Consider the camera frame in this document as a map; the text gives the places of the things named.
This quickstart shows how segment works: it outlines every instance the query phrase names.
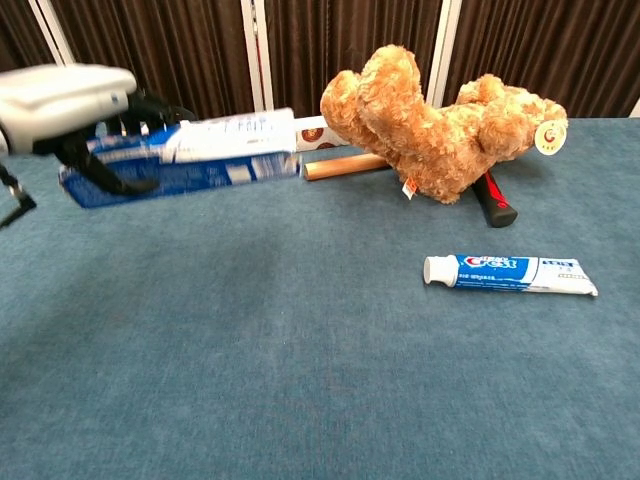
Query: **brown curtain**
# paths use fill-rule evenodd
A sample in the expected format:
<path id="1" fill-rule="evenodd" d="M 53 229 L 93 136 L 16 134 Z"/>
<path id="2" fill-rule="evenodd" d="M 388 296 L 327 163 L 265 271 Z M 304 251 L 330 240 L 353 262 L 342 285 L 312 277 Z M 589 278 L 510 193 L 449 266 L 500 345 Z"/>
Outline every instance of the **brown curtain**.
<path id="1" fill-rule="evenodd" d="M 2 0 L 0 72 L 53 63 L 53 56 L 26 0 Z"/>
<path id="2" fill-rule="evenodd" d="M 199 118 L 254 111 L 238 1 L 52 0 L 76 61 L 131 70 Z"/>
<path id="3" fill-rule="evenodd" d="M 275 107 L 320 115 L 327 83 L 388 43 L 416 54 L 426 93 L 441 0 L 266 0 Z"/>
<path id="4" fill-rule="evenodd" d="M 640 97 L 640 2 L 465 0 L 443 104 L 484 73 L 571 117 L 626 117 Z"/>

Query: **table surface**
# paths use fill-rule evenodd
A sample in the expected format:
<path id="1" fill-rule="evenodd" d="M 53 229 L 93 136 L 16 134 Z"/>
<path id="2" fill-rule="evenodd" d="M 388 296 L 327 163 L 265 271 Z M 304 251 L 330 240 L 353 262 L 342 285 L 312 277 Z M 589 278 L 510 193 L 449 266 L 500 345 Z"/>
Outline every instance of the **table surface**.
<path id="1" fill-rule="evenodd" d="M 39 207 L 0 232 L 0 478 L 640 477 L 638 120 L 497 166 L 504 229 L 391 170 L 82 210 L 4 163 Z M 425 286 L 450 253 L 600 295 Z"/>

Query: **toothpaste tube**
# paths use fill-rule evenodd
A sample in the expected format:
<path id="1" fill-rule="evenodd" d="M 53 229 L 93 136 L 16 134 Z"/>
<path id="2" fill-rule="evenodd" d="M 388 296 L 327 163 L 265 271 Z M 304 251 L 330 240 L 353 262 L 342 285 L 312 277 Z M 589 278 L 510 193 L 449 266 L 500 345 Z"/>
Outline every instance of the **toothpaste tube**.
<path id="1" fill-rule="evenodd" d="M 448 255 L 427 257 L 424 281 L 449 287 L 598 296 L 575 259 Z"/>

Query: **teddy bear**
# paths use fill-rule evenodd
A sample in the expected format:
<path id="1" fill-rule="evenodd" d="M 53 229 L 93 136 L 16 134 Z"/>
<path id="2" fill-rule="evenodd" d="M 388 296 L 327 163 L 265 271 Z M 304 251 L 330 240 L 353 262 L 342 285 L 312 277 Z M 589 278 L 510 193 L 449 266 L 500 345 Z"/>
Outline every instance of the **teddy bear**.
<path id="1" fill-rule="evenodd" d="M 558 103 L 485 74 L 464 84 L 454 104 L 433 108 L 422 94 L 415 55 L 400 45 L 378 48 L 360 73 L 340 71 L 326 86 L 320 110 L 350 144 L 383 157 L 401 182 L 442 204 L 495 164 L 533 147 L 550 120 L 568 127 Z"/>

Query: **wooden rod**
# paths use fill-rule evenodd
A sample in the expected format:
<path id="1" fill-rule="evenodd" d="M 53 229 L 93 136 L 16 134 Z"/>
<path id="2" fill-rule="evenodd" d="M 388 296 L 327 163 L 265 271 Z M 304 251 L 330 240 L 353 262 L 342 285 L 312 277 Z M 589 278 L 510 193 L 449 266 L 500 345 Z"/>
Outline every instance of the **wooden rod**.
<path id="1" fill-rule="evenodd" d="M 379 155 L 363 153 L 350 157 L 307 163 L 304 166 L 304 178 L 311 182 L 320 180 L 321 178 L 366 172 L 378 168 L 390 168 L 390 166 L 385 159 Z"/>

